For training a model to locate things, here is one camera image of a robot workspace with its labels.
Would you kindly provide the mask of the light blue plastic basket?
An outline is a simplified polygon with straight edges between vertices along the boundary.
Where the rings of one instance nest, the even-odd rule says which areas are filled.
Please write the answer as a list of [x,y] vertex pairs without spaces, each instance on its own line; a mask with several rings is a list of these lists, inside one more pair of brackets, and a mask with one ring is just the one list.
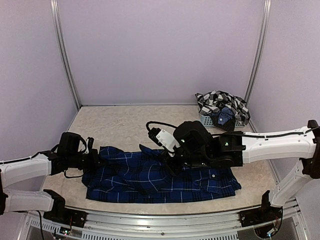
[[[212,127],[212,128],[216,127],[214,125],[212,119],[209,116],[205,116],[205,115],[199,114],[199,119],[200,119],[200,122],[205,127]],[[242,125],[240,121],[238,121],[238,120],[235,121],[235,128],[236,129],[241,129],[241,128],[244,128],[244,127],[245,127],[245,125]]]

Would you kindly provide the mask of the blue plaid long sleeve shirt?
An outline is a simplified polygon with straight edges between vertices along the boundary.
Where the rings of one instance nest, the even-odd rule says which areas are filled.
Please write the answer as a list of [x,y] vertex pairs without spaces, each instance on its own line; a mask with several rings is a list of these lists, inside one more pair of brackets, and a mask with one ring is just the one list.
[[233,197],[242,188],[231,169],[183,167],[173,176],[161,163],[162,150],[140,145],[126,152],[104,146],[104,165],[86,172],[81,182],[89,200],[121,204],[168,204]]

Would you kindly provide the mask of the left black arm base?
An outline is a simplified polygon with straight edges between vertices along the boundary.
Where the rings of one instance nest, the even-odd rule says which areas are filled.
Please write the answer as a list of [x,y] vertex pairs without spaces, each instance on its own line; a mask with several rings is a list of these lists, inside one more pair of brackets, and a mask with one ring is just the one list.
[[45,219],[71,227],[84,227],[87,219],[85,211],[66,208],[66,200],[61,195],[49,189],[43,191],[53,199],[52,209],[43,213]]

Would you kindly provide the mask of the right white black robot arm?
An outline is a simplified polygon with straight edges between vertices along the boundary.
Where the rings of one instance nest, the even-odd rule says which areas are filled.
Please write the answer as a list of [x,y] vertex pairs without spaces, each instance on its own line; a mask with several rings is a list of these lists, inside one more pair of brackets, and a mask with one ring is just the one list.
[[232,168],[264,160],[297,158],[293,169],[262,198],[256,218],[266,222],[286,201],[312,180],[320,178],[320,126],[271,133],[231,132],[212,134],[199,121],[186,121],[173,133],[161,129],[156,143],[166,151],[165,162],[176,173],[191,167]]

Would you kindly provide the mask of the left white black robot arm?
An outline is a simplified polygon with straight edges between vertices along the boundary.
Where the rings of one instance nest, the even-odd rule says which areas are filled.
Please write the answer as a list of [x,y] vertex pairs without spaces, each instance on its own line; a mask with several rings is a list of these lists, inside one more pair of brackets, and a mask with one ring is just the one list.
[[53,190],[14,190],[10,186],[37,177],[54,176],[68,169],[84,173],[94,171],[105,163],[93,148],[94,139],[84,139],[73,132],[64,132],[51,150],[37,152],[27,158],[0,164],[0,213],[42,211],[63,223],[70,218],[65,199]]

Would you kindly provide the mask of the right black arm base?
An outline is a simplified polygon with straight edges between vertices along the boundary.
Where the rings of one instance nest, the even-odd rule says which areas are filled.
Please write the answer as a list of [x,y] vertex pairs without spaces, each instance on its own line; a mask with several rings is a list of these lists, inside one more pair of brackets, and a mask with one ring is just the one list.
[[270,190],[267,190],[261,198],[261,205],[249,210],[239,212],[240,223],[242,227],[254,226],[283,217],[283,207],[271,206],[269,200]]

